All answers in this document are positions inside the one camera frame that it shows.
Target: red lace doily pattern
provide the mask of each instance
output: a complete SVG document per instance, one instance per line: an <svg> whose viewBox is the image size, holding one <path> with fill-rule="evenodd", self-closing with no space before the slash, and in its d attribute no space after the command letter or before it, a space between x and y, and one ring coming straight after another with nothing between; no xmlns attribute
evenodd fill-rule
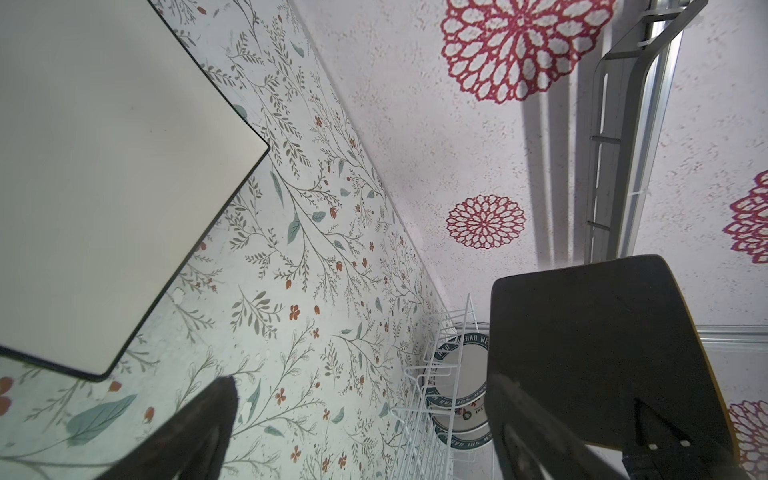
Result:
<svg viewBox="0 0 768 480"><path fill-rule="evenodd" d="M755 183L749 195L730 205L733 222L723 232L736 241L731 250L747 252L752 263L768 263L768 170Z"/></svg>
<svg viewBox="0 0 768 480"><path fill-rule="evenodd" d="M741 466L753 480L768 480L768 403L732 403L728 409L741 451Z"/></svg>
<svg viewBox="0 0 768 480"><path fill-rule="evenodd" d="M597 44L614 0L448 0L449 74L479 100L547 91Z"/></svg>
<svg viewBox="0 0 768 480"><path fill-rule="evenodd" d="M507 197L480 195L456 205L448 214L448 232L457 242L477 249L500 247L520 236L523 210Z"/></svg>

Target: leaf pattern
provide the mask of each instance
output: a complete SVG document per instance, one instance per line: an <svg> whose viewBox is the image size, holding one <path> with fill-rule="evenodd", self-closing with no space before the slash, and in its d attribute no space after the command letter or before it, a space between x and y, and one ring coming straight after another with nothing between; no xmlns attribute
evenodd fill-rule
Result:
<svg viewBox="0 0 768 480"><path fill-rule="evenodd" d="M110 379L0 358L13 379L0 471L98 477L232 375L240 406L223 478L337 478L351 466L391 477L402 426L379 415L405 403L401 366L426 345L420 315L443 308L379 175L285 1L152 2L270 152Z"/></svg>
<svg viewBox="0 0 768 480"><path fill-rule="evenodd" d="M84 445L95 439L112 422L123 415L136 395L129 395L117 402L101 403L85 412L78 413L67 422L67 439L69 445Z"/></svg>

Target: white table top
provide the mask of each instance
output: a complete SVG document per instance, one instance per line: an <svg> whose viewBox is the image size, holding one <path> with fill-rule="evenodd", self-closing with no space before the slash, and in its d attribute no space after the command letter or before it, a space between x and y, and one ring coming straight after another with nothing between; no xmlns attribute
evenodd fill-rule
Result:
<svg viewBox="0 0 768 480"><path fill-rule="evenodd" d="M0 346L103 378L268 146L148 2L8 2L0 65Z"/></svg>

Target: decorative plate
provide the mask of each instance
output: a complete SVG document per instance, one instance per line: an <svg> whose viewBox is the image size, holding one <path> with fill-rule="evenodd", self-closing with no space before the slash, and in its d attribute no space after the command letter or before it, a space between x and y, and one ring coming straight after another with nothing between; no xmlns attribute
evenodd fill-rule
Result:
<svg viewBox="0 0 768 480"><path fill-rule="evenodd" d="M435 428L441 432L448 431L448 425L451 420L450 410L445 411L445 415L430 413L432 423ZM457 407L453 415L453 432L470 433L485 426L488 423L488 416L485 414L485 397L480 397L466 407Z"/></svg>
<svg viewBox="0 0 768 480"><path fill-rule="evenodd" d="M441 432L435 427L435 433L437 438L441 442L445 443L445 437L448 435L445 432ZM451 448L456 450L476 450L491 441L491 426L488 423L481 429L475 430L472 433L465 433L461 435L451 435Z"/></svg>
<svg viewBox="0 0 768 480"><path fill-rule="evenodd" d="M438 364L458 363L458 340L459 337L456 336L437 349L435 361ZM479 399L488 388L485 383L488 376L488 336L484 333L465 333L463 343L456 393L457 407L469 405ZM430 385L433 386L427 388L427 400L438 407L450 409L452 391L448 390L453 390L455 376L456 369L452 369L450 375L437 377L443 385L434 385L435 377L430 376Z"/></svg>

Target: metal rail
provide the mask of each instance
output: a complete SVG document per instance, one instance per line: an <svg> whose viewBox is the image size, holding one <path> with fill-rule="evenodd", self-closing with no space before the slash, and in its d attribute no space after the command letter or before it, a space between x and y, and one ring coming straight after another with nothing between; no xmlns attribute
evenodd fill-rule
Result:
<svg viewBox="0 0 768 480"><path fill-rule="evenodd" d="M707 0L680 3L653 0L598 63L585 263L628 257L634 249L682 31Z"/></svg>

